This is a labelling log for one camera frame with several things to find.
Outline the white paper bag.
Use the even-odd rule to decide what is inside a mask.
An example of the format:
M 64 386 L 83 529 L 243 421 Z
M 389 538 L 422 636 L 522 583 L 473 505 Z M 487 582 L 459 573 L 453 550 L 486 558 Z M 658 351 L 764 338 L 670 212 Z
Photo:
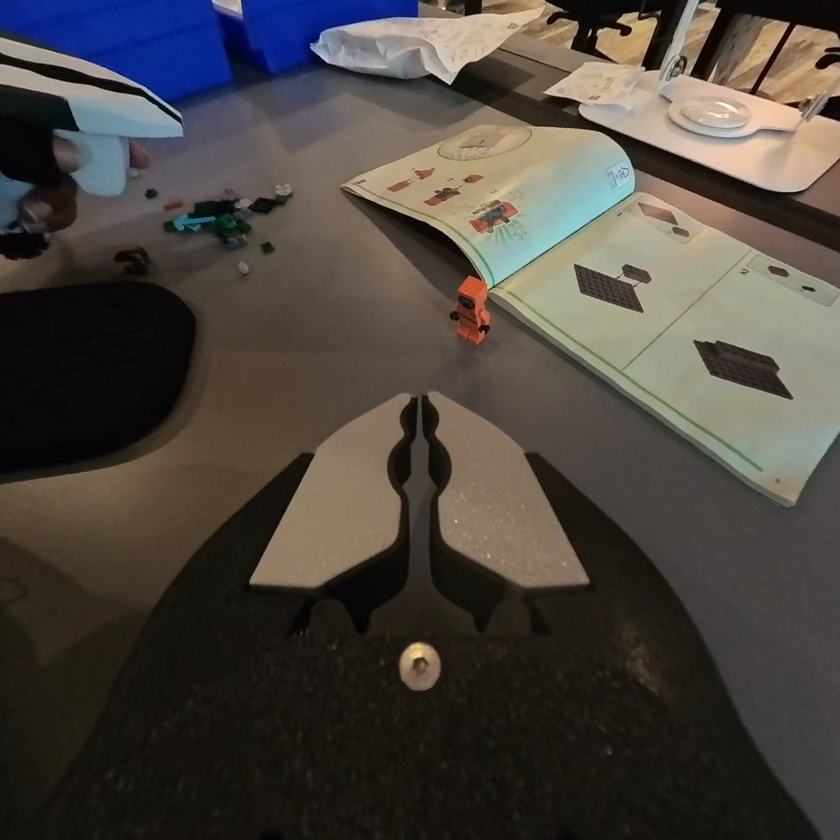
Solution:
M 401 80 L 432 76 L 449 85 L 465 66 L 486 58 L 539 18 L 543 8 L 364 21 L 322 31 L 310 50 L 331 67 Z

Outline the pile of toy bricks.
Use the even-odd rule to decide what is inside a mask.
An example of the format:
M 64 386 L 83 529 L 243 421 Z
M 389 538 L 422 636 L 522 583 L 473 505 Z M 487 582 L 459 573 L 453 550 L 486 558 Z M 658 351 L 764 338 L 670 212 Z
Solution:
M 186 241 L 187 239 L 193 239 L 199 236 L 207 236 L 225 251 L 236 251 L 248 246 L 249 236 L 255 232 L 253 219 L 271 215 L 278 208 L 287 205 L 293 195 L 293 187 L 288 182 L 275 185 L 274 191 L 271 194 L 259 196 L 254 199 L 239 196 L 232 190 L 226 190 L 222 197 L 219 198 L 197 201 L 190 206 L 185 203 L 184 213 L 174 214 L 163 212 L 164 218 L 161 221 L 160 227 L 165 235 L 173 238 Z M 198 234 L 168 234 L 163 230 L 162 225 L 164 221 L 184 214 L 193 217 L 216 216 L 217 221 L 212 231 L 202 231 Z M 141 245 L 132 245 L 121 248 L 120 250 L 138 246 L 144 248 L 150 255 L 148 249 Z

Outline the white paper leaflet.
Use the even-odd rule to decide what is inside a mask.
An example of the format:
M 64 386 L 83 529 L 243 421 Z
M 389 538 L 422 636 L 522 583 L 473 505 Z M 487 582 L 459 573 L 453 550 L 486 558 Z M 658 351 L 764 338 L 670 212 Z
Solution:
M 544 91 L 544 95 L 629 112 L 634 106 L 635 88 L 644 73 L 640 66 L 588 61 Z

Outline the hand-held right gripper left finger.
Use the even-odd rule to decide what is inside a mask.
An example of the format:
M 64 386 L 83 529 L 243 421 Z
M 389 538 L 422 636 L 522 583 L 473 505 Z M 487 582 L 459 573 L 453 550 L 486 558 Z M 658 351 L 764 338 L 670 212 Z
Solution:
M 321 443 L 250 587 L 315 592 L 396 547 L 406 530 L 416 425 L 417 399 L 400 393 Z

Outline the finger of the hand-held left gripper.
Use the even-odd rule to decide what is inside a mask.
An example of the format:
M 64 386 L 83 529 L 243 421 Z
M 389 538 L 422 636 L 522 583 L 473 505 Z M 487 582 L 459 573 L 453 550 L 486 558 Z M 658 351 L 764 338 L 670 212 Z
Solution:
M 58 80 L 36 72 L 4 72 L 3 118 L 50 130 L 169 139 L 183 136 L 181 114 L 144 88 L 126 81 Z
M 1 37 L 2 80 L 10 81 L 14 72 L 27 72 L 48 81 L 96 88 L 103 91 L 148 97 L 139 83 L 103 66 L 57 50 Z

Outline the white instruction booklet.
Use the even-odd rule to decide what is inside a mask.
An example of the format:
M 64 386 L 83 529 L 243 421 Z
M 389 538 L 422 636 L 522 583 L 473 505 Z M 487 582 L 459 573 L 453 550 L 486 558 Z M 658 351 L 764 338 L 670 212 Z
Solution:
M 502 308 L 790 508 L 838 439 L 838 286 L 635 181 L 604 134 L 480 125 L 341 187 L 450 239 Z

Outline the orange toy brick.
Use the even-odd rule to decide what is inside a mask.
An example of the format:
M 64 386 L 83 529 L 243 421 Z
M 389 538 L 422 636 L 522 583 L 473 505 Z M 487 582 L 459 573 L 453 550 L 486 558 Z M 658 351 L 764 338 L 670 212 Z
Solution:
M 456 335 L 473 345 L 481 344 L 490 330 L 490 314 L 484 307 L 469 309 L 459 306 L 449 313 L 449 317 L 456 324 Z

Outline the black office chair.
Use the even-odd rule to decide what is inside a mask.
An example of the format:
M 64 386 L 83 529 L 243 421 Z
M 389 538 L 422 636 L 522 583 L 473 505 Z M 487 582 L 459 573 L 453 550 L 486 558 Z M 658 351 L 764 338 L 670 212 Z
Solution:
M 622 37 L 629 36 L 632 28 L 622 24 L 625 14 L 637 14 L 639 19 L 657 18 L 662 14 L 664 1 L 562 1 L 552 2 L 557 10 L 545 19 L 546 26 L 558 21 L 576 24 L 572 39 L 573 51 L 609 61 L 610 58 L 597 48 L 599 34 L 605 28 L 614 29 Z

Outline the person's left hand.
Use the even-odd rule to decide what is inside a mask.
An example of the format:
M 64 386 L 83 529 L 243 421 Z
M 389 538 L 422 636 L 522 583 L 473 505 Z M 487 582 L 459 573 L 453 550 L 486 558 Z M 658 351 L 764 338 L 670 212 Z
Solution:
M 58 186 L 36 186 L 17 204 L 17 226 L 30 234 L 46 235 L 70 226 L 77 217 L 77 187 L 71 174 L 82 166 L 81 150 L 61 138 L 53 153 L 62 174 Z

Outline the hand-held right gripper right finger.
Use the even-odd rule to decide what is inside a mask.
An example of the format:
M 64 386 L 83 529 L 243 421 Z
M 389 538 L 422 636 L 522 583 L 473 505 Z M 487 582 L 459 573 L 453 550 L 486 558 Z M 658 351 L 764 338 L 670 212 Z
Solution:
M 441 392 L 424 397 L 423 430 L 446 550 L 526 591 L 588 586 L 519 444 Z

